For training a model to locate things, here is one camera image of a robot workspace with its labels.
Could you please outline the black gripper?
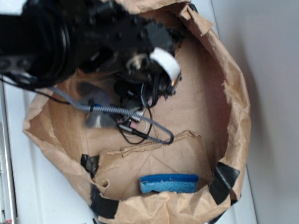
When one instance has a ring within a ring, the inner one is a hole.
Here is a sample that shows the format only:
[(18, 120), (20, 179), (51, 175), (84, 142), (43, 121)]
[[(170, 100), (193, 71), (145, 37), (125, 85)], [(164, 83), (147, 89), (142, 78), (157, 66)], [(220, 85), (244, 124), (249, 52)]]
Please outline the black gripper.
[(151, 81), (152, 97), (175, 95), (181, 73), (170, 30), (152, 18), (130, 14), (109, 0), (88, 9), (81, 43), (83, 72), (119, 71), (132, 83)]

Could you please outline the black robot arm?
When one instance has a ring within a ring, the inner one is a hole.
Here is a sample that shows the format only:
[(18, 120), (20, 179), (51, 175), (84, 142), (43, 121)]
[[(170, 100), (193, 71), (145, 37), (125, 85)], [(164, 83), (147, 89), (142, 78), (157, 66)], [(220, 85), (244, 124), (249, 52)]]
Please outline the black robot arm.
[(18, 87), (53, 86), (78, 69), (119, 72), (164, 96), (175, 93), (177, 34), (154, 19), (115, 0), (27, 0), (22, 9), (0, 14), (0, 74)]

